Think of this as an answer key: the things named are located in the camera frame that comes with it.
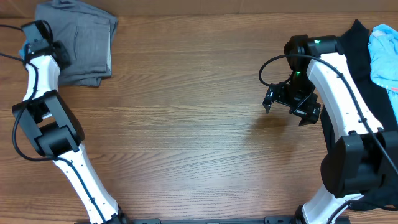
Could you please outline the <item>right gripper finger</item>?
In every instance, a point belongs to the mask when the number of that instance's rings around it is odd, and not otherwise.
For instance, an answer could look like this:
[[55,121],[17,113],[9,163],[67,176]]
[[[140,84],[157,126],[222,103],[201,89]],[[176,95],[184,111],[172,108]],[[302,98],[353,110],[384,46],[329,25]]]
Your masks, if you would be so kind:
[[268,87],[268,90],[267,90],[264,100],[262,102],[262,105],[263,105],[264,109],[266,110],[267,114],[269,114],[272,103],[274,102],[274,98],[273,98],[274,87],[275,87],[274,84],[271,84]]
[[320,117],[320,109],[315,108],[311,113],[305,113],[302,116],[299,126],[305,126],[309,124],[316,124]]

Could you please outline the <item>grey shorts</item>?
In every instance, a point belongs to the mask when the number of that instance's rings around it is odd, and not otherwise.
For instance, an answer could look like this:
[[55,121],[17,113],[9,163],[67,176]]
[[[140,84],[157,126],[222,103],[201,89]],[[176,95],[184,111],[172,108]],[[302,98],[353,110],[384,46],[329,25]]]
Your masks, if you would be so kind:
[[49,1],[36,6],[35,19],[49,23],[54,40],[70,56],[70,65],[61,69],[60,85],[100,86],[111,78],[116,17],[81,1]]

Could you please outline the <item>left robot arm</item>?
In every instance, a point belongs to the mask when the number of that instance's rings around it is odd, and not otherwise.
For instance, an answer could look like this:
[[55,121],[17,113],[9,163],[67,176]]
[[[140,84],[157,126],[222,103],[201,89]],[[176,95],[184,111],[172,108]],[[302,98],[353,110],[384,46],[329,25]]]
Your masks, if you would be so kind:
[[21,26],[27,38],[22,57],[29,73],[23,101],[12,107],[14,127],[21,127],[39,157],[53,161],[65,174],[88,212],[90,223],[129,223],[90,163],[83,144],[85,134],[58,92],[58,77],[69,56],[47,21]]

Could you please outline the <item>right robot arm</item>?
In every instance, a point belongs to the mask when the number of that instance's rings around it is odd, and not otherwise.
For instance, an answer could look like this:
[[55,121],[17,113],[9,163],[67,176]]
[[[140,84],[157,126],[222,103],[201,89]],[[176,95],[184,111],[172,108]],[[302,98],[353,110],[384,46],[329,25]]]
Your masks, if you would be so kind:
[[289,107],[300,124],[314,124],[326,109],[334,145],[322,160],[322,186],[294,215],[266,217],[266,223],[348,223],[343,212],[387,184],[397,174],[397,133],[386,131],[357,89],[333,36],[296,35],[284,46],[292,71],[283,82],[267,86],[263,107]]

